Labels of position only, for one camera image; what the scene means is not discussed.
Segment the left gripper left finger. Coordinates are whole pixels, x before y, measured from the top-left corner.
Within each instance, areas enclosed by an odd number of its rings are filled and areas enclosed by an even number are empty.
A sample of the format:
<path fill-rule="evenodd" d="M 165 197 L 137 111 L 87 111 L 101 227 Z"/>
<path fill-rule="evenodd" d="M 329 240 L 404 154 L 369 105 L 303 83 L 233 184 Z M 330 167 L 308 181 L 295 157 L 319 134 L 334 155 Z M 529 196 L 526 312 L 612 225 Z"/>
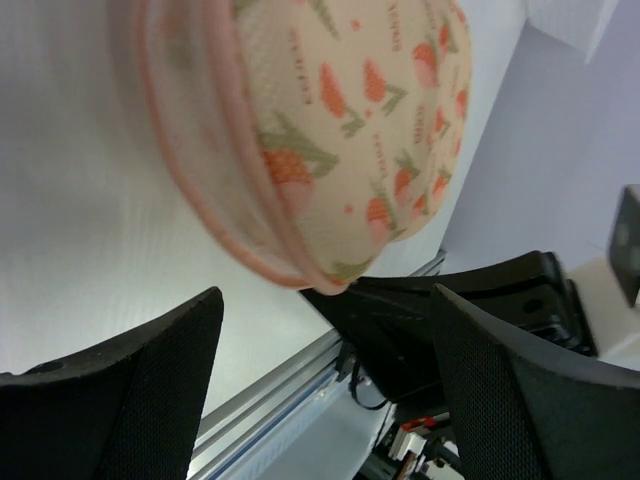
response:
<path fill-rule="evenodd" d="M 90 348 L 2 374 L 2 478 L 186 478 L 222 321 L 222 293 L 210 288 Z"/>

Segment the floral mesh laundry bag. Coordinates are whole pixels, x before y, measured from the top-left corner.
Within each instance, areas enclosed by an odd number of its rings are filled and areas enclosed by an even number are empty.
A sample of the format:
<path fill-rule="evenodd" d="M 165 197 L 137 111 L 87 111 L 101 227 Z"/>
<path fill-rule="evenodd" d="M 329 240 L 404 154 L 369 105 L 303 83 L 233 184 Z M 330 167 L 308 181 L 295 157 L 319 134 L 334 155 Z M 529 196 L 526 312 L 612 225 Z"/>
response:
<path fill-rule="evenodd" d="M 239 263 L 343 292 L 440 209 L 464 136 L 456 1 L 142 1 L 136 42 L 168 170 Z"/>

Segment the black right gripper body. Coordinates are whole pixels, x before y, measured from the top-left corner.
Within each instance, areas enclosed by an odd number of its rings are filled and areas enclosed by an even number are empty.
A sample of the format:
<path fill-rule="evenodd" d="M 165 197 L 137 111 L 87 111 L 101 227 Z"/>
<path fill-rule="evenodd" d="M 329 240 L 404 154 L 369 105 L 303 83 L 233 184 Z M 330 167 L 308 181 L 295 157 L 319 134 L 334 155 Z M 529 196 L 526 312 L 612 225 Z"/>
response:
<path fill-rule="evenodd" d="M 335 296 L 313 289 L 301 294 L 354 347 L 361 367 L 388 401 L 442 405 L 428 317 L 436 284 L 540 338 L 585 356 L 595 354 L 576 285 L 552 252 L 531 251 L 447 275 L 362 277 Z"/>

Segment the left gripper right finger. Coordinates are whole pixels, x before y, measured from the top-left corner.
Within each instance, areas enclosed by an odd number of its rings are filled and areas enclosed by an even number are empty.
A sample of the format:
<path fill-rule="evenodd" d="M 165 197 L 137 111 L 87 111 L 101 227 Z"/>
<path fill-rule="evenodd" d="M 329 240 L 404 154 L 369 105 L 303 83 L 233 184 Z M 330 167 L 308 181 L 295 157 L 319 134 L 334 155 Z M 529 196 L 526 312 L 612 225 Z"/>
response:
<path fill-rule="evenodd" d="M 541 339 L 442 285 L 429 319 L 465 478 L 638 478 L 638 371 Z"/>

